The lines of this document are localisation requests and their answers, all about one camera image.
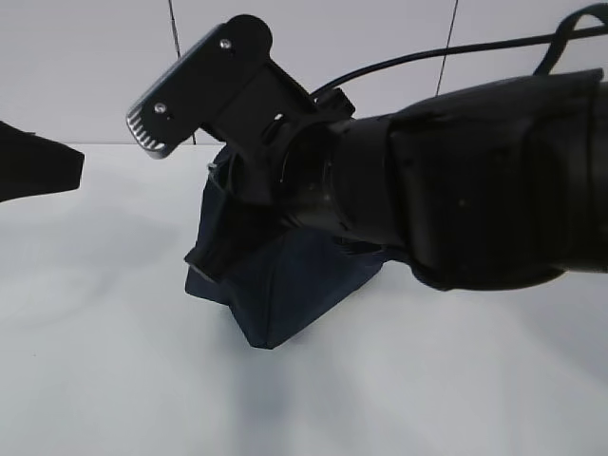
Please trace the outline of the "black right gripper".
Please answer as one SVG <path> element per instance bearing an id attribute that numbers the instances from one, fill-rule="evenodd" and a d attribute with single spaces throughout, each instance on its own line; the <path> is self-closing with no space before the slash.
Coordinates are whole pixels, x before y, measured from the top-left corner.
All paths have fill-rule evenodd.
<path id="1" fill-rule="evenodd" d="M 274 122 L 258 160 L 231 166 L 229 195 L 203 191 L 198 237 L 186 263 L 206 280 L 223 280 L 290 230 L 349 233 L 340 155 L 351 126 L 352 116 L 339 113 L 306 117 L 302 123 Z"/>

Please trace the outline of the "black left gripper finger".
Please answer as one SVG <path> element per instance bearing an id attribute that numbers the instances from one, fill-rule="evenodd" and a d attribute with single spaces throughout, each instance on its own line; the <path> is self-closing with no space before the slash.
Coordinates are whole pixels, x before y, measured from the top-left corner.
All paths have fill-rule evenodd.
<path id="1" fill-rule="evenodd" d="M 80 187 L 85 155 L 1 122 L 1 201 Z"/>

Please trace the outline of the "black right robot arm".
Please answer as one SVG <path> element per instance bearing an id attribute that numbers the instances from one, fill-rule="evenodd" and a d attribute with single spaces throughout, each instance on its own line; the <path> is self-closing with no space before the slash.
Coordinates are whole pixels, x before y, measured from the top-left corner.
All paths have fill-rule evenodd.
<path id="1" fill-rule="evenodd" d="M 511 290 L 607 269 L 607 84 L 599 69 L 479 85 L 399 112 L 307 125 L 247 164 L 187 263 L 218 282 L 289 230 L 322 230 L 439 289 Z"/>

